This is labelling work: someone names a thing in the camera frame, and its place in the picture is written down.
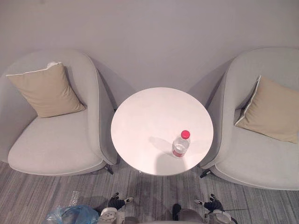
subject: throw pillow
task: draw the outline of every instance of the throw pillow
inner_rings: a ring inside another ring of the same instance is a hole
[[[298,143],[299,92],[260,76],[235,125],[281,141]]]
[[[46,69],[6,76],[41,118],[85,109],[71,89],[62,63],[49,63]]]

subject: gray armchair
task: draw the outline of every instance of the gray armchair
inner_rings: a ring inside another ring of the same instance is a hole
[[[208,108],[214,140],[199,165],[238,184],[299,190],[298,144],[234,126],[259,75],[299,91],[299,50],[256,49],[241,54],[231,63]]]
[[[86,110],[39,118],[6,74],[39,70],[62,62]],[[0,77],[0,160],[36,175],[76,175],[113,165],[111,102],[91,59],[74,50],[43,50],[22,57]]]

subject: white round table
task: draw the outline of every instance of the white round table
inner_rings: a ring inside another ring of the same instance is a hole
[[[182,158],[172,155],[172,142],[183,130],[190,146]],[[127,98],[111,124],[113,144],[122,159],[151,175],[175,175],[196,166],[213,140],[213,125],[204,106],[189,94],[157,87]]]

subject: blue plastic bag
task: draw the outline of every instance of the blue plastic bag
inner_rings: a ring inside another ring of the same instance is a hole
[[[56,208],[47,215],[42,224],[96,224],[98,219],[97,211],[91,207],[76,205]]]

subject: bottle cap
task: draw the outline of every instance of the bottle cap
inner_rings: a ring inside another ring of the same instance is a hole
[[[190,137],[190,132],[187,130],[183,130],[181,133],[182,139],[188,139]]]

